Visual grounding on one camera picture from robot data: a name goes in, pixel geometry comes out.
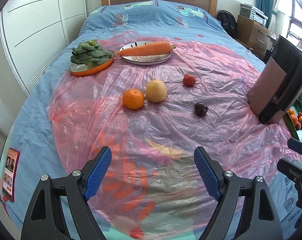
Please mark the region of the red apple fruit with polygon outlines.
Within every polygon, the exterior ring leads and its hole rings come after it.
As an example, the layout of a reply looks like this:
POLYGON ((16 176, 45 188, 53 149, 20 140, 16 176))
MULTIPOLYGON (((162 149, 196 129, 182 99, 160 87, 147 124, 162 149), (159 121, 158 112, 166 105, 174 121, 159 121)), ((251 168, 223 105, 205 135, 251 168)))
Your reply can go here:
POLYGON ((295 125, 296 130, 300 130, 301 129, 301 123, 297 122, 297 124, 295 125))

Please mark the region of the large orange mandarin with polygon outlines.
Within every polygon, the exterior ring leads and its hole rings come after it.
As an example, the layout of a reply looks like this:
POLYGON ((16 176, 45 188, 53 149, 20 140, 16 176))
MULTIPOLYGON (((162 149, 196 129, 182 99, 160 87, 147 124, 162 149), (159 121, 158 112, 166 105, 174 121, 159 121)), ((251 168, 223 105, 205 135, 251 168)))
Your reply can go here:
POLYGON ((299 121, 298 117, 295 114, 291 114, 290 119, 291 119, 292 123, 294 124, 294 126, 296 126, 299 121))

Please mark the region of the small orange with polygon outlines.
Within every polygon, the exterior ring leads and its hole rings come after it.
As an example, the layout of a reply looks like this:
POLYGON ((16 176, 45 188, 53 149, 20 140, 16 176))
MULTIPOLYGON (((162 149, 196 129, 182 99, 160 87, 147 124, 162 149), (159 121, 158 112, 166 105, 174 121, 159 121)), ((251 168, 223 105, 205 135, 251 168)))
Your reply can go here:
POLYGON ((290 109, 288 110, 288 114, 289 114, 289 115, 292 115, 292 114, 295 114, 295 112, 294 112, 293 109, 290 108, 290 109))

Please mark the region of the green tray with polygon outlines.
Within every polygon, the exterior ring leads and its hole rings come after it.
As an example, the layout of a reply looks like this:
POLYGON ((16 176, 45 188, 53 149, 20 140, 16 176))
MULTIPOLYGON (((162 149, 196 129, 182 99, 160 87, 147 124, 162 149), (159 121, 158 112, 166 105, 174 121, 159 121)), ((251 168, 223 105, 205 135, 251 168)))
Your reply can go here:
POLYGON ((299 99, 287 111, 284 121, 291 136, 302 142, 302 102, 299 99))

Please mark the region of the red smartphone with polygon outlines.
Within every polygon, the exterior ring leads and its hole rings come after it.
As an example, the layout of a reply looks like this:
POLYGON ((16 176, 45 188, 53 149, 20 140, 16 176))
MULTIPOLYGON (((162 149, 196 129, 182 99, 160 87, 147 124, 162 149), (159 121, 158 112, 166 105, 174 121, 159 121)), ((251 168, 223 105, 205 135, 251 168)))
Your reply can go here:
POLYGON ((20 153, 18 151, 12 148, 8 149, 3 173, 2 192, 10 202, 14 201, 15 177, 19 157, 20 153))

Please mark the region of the black silver cylindrical appliance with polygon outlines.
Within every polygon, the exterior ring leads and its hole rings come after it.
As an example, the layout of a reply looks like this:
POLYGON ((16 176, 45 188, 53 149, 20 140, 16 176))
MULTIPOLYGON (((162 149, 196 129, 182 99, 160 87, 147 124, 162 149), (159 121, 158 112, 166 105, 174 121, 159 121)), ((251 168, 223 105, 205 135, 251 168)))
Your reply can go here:
POLYGON ((280 36, 248 103, 263 124, 278 123, 302 93, 302 50, 280 36))

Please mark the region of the pink plastic sheet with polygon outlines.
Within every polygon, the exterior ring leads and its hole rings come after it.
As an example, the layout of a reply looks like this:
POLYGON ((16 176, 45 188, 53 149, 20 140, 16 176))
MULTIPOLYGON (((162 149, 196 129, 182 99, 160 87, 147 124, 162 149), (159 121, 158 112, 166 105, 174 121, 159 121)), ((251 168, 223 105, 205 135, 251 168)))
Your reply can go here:
POLYGON ((70 173, 101 147, 111 148, 112 163, 89 202, 107 239, 197 239, 216 207, 193 160, 203 146, 237 176, 267 180, 288 239, 301 210, 294 184, 276 163, 288 158, 302 166, 302 157, 287 147, 283 121, 263 125, 248 105, 264 63, 225 37, 174 42, 172 57, 157 66, 116 58, 99 74, 61 77, 48 116, 63 168, 70 173), (182 83, 186 74, 196 78, 193 87, 182 83), (165 83, 162 102, 146 98, 151 80, 165 83), (127 89, 144 94, 142 108, 123 105, 127 89), (203 117, 195 114, 198 102, 208 107, 203 117))

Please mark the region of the small red tomato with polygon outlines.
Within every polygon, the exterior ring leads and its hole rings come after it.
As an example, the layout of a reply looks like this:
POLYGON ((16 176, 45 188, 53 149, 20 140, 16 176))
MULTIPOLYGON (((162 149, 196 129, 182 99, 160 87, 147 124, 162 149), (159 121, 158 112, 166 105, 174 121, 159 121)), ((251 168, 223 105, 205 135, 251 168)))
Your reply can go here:
POLYGON ((196 83, 196 78, 191 74, 186 74, 182 80, 184 86, 193 87, 196 83))

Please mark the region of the yellow pear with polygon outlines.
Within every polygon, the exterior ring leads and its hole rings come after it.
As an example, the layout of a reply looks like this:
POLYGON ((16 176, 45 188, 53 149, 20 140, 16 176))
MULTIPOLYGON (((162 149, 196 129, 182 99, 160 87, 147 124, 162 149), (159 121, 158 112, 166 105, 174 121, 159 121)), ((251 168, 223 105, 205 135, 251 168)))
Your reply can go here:
POLYGON ((153 103, 162 102, 167 96, 167 87, 161 80, 151 80, 146 84, 145 95, 153 103))

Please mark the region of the wooden nightstand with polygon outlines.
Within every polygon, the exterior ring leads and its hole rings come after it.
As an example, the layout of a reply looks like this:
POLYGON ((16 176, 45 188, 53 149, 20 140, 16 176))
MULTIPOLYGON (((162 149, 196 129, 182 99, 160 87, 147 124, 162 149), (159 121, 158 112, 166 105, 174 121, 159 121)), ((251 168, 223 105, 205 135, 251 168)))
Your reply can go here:
POLYGON ((237 41, 250 50, 261 60, 264 59, 269 44, 270 33, 256 21, 238 15, 237 18, 237 41))

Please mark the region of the orange oval dish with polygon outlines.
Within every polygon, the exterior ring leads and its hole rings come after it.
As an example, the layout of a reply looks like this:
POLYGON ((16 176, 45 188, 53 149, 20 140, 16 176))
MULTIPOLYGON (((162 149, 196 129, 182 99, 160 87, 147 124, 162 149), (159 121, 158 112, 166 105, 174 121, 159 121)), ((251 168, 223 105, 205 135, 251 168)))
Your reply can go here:
POLYGON ((106 70, 114 62, 114 52, 110 51, 110 56, 107 57, 107 61, 100 65, 88 66, 86 64, 75 64, 72 63, 69 67, 69 71, 74 76, 89 76, 97 74, 103 70, 106 70))

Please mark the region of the black backpack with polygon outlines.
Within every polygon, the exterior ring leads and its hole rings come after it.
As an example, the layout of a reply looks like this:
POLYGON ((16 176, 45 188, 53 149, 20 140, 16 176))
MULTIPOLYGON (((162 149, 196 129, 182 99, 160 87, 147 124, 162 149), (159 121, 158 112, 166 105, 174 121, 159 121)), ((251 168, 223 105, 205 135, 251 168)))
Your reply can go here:
POLYGON ((228 33, 229 36, 237 38, 237 22, 230 12, 220 10, 217 14, 217 20, 220 21, 222 28, 228 33))

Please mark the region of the white oval plate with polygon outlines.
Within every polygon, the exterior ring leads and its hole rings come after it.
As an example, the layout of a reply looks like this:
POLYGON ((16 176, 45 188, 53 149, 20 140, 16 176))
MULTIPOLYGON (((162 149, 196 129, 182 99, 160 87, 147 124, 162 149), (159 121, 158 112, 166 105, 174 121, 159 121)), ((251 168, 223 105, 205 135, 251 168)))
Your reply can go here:
MULTIPOLYGON (((128 43, 122 46, 119 51, 128 48, 141 47, 142 45, 148 44, 150 41, 136 41, 132 43, 128 43)), ((161 64, 166 62, 172 56, 173 52, 167 54, 159 54, 159 55, 149 55, 149 56, 121 56, 123 60, 128 63, 136 64, 139 66, 152 66, 156 64, 161 64)))

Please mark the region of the large orange carrot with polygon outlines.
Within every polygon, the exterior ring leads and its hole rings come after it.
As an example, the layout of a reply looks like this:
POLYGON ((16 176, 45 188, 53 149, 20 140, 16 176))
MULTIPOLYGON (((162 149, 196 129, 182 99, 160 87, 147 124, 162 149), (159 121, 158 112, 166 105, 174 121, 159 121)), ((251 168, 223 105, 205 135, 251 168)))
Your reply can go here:
POLYGON ((173 49, 175 49, 173 44, 159 41, 123 49, 117 51, 116 54, 120 56, 154 56, 171 53, 173 49))

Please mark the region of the white wardrobe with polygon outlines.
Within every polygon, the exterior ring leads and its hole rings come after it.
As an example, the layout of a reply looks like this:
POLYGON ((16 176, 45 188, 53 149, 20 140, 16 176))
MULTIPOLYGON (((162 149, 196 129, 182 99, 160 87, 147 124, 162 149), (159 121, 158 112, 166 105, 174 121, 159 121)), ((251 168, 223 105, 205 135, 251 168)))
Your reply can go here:
POLYGON ((26 95, 78 37, 86 17, 85 0, 8 0, 0 13, 0 35, 26 95))

